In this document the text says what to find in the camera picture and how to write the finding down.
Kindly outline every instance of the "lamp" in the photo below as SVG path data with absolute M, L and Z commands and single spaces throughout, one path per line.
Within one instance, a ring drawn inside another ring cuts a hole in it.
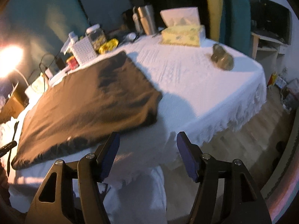
M 15 70 L 29 86 L 24 75 L 15 67 L 23 58 L 23 49 L 17 46 L 8 46 L 0 51 L 0 77 L 6 77 L 9 73 Z

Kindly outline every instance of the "metal screw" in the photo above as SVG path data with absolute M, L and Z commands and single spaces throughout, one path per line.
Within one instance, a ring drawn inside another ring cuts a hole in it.
M 87 158 L 87 159 L 93 159 L 93 158 L 95 158 L 95 154 L 94 154 L 94 153 L 88 153 L 88 154 L 86 155 L 86 158 Z
M 242 161 L 240 159 L 235 159 L 234 163 L 239 166 L 242 165 Z
M 55 162 L 55 165 L 62 165 L 63 164 L 63 160 L 57 160 L 56 162 Z
M 208 154 L 208 153 L 204 153 L 204 154 L 202 155 L 202 158 L 208 160 L 208 159 L 211 158 L 211 155 Z

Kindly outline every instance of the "drawer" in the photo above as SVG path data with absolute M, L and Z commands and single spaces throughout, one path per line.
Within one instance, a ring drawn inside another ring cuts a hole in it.
M 278 49 L 278 53 L 279 53 L 279 54 L 285 54 L 287 48 L 288 48 L 288 47 L 287 47 L 286 45 L 280 45 L 280 46 L 279 46 L 279 49 Z

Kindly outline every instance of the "person's hand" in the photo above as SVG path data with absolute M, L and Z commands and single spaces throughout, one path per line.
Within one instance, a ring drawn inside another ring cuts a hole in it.
M 9 188 L 9 184 L 8 184 L 8 178 L 6 175 L 6 171 L 2 165 L 2 163 L 0 162 L 0 185 L 5 188 L 8 189 Z

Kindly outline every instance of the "teal curtain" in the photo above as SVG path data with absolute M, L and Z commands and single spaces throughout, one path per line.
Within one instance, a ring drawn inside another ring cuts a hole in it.
M 69 32 L 80 36 L 88 28 L 78 0 L 10 0 L 4 16 L 9 23 L 7 43 L 24 48 L 24 58 L 18 69 L 25 77 L 38 68 L 46 52 L 55 55 L 60 51 Z M 52 60 L 49 56 L 43 62 L 49 65 Z
M 249 55 L 250 27 L 249 0 L 223 0 L 219 42 Z

